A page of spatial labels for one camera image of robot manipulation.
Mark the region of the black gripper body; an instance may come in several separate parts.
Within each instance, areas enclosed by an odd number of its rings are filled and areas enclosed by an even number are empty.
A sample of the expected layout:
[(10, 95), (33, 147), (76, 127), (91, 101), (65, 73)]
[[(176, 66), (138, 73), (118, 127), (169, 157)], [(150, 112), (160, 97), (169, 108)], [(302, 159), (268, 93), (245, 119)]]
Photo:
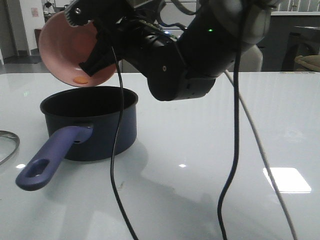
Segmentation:
[(160, 12), (163, 0), (135, 1), (130, 13), (116, 23), (96, 20), (109, 31), (119, 60), (126, 60), (141, 73), (177, 73), (183, 70), (183, 58), (175, 38), (162, 28)]

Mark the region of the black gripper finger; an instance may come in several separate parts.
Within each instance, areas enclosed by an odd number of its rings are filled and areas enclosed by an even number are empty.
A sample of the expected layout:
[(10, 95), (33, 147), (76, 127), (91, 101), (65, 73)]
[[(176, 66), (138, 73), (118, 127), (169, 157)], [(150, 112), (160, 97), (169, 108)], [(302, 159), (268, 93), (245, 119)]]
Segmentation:
[(90, 77), (111, 65), (114, 65), (115, 71), (120, 73), (115, 44), (110, 32), (98, 23), (94, 23), (93, 26), (97, 31), (95, 35), (97, 42), (87, 60), (78, 64), (79, 67)]

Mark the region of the serrated grey gripper finger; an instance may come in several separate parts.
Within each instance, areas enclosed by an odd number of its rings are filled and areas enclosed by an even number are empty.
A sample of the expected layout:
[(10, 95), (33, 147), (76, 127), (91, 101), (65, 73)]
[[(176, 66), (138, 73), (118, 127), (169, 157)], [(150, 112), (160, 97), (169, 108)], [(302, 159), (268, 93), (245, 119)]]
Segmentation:
[(94, 21), (114, 24), (129, 13), (130, 3), (127, 0), (73, 0), (64, 10), (65, 18), (72, 27)]

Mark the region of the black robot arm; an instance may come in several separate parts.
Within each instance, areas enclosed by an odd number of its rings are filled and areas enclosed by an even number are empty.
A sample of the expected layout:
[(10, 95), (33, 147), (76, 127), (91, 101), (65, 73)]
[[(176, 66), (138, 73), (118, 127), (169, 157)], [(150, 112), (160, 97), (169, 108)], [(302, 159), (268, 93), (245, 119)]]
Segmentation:
[(72, 27), (89, 23), (97, 43), (79, 66), (89, 76), (124, 60), (147, 78), (159, 101), (200, 98), (239, 56), (260, 42), (277, 0), (202, 0), (175, 38), (165, 33), (163, 0), (75, 0), (64, 16)]

